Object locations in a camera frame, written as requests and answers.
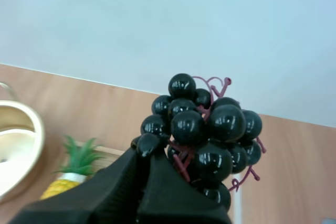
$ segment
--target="wooden table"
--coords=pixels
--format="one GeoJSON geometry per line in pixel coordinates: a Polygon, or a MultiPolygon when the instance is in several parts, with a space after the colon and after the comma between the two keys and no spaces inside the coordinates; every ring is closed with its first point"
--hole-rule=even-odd
{"type": "MultiPolygon", "coordinates": [[[[24,193],[0,205],[0,224],[38,199],[53,181],[52,172],[64,157],[63,135],[79,141],[97,137],[99,144],[124,151],[140,134],[157,96],[5,65],[0,65],[0,81],[9,83],[21,101],[41,115],[46,128],[39,176],[24,193]]],[[[230,211],[234,223],[316,224],[323,217],[336,219],[336,129],[265,115],[262,120],[261,139],[268,152],[255,166],[261,181],[248,178],[235,195],[230,211]]]]}

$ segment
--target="black grape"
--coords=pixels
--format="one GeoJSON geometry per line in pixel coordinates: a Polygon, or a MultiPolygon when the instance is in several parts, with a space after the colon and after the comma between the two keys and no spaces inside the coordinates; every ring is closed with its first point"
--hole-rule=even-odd
{"type": "Polygon", "coordinates": [[[251,110],[243,110],[246,121],[246,129],[240,141],[255,139],[261,133],[262,121],[260,116],[251,110]]]}
{"type": "Polygon", "coordinates": [[[194,164],[203,180],[215,183],[227,178],[232,171],[230,152],[209,142],[196,151],[194,164]]]}
{"type": "Polygon", "coordinates": [[[141,124],[141,134],[152,133],[160,136],[162,140],[170,137],[170,128],[166,120],[160,115],[150,115],[141,124]]]}
{"type": "Polygon", "coordinates": [[[137,136],[135,139],[132,140],[132,142],[131,142],[131,147],[132,148],[136,148],[140,137],[141,136],[137,136]]]}
{"type": "Polygon", "coordinates": [[[205,109],[210,108],[211,96],[209,91],[205,89],[196,89],[196,95],[194,101],[196,106],[202,105],[203,108],[205,109]]]}
{"type": "Polygon", "coordinates": [[[175,150],[173,147],[169,146],[167,150],[167,158],[171,164],[175,162],[174,157],[173,157],[174,154],[178,156],[180,152],[175,150]]]}
{"type": "Polygon", "coordinates": [[[242,111],[233,105],[217,107],[208,118],[211,135],[221,141],[235,141],[244,134],[246,128],[242,111]]]}
{"type": "Polygon", "coordinates": [[[150,156],[161,144],[158,136],[145,133],[138,140],[136,152],[142,158],[150,156]]]}
{"type": "Polygon", "coordinates": [[[228,151],[232,158],[232,173],[240,173],[247,166],[247,154],[243,147],[239,144],[228,144],[228,151]]]}
{"type": "Polygon", "coordinates": [[[197,191],[205,195],[207,198],[223,205],[227,212],[230,210],[231,194],[227,187],[222,183],[209,184],[203,180],[199,180],[197,183],[193,183],[192,186],[196,187],[197,191]]]}
{"type": "Polygon", "coordinates": [[[255,165],[261,158],[261,148],[254,140],[241,143],[247,154],[247,165],[255,165]]]}
{"type": "Polygon", "coordinates": [[[230,97],[221,97],[214,101],[214,103],[211,105],[210,111],[214,111],[217,107],[222,105],[233,105],[241,109],[239,102],[237,102],[235,99],[230,97]]]}
{"type": "Polygon", "coordinates": [[[152,113],[161,115],[164,118],[168,116],[169,104],[173,101],[172,97],[169,95],[161,95],[157,97],[152,103],[152,113]]]}
{"type": "Polygon", "coordinates": [[[172,119],[174,116],[176,116],[178,113],[183,111],[189,111],[194,110],[197,111],[197,107],[193,101],[179,98],[176,100],[173,100],[168,108],[168,116],[170,119],[172,119]]]}
{"type": "Polygon", "coordinates": [[[168,90],[174,99],[193,99],[195,97],[196,83],[189,74],[179,73],[170,80],[168,90]]]}
{"type": "Polygon", "coordinates": [[[204,120],[196,111],[184,111],[174,116],[171,132],[177,143],[193,145],[202,140],[204,120]]]}

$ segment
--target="green leaves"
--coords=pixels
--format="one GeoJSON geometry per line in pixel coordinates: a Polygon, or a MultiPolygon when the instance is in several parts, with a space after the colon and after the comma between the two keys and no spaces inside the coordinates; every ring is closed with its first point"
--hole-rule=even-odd
{"type": "Polygon", "coordinates": [[[65,136],[68,140],[64,143],[64,147],[69,154],[69,162],[67,166],[61,167],[59,172],[63,173],[77,173],[82,175],[91,175],[92,163],[95,160],[103,158],[98,153],[94,152],[97,146],[93,146],[95,138],[91,138],[82,147],[76,145],[75,140],[71,136],[65,136]]]}

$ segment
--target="yellow pineapple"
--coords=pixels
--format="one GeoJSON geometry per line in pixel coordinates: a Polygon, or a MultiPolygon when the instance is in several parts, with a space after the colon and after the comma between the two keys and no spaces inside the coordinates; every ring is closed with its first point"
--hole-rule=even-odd
{"type": "Polygon", "coordinates": [[[92,144],[95,138],[87,141],[82,147],[78,147],[72,137],[66,136],[66,138],[68,143],[64,144],[64,146],[69,154],[68,165],[62,166],[57,171],[63,174],[49,185],[41,199],[61,194],[83,183],[87,176],[93,174],[93,161],[102,158],[99,154],[93,152],[95,146],[92,146],[92,144]]]}

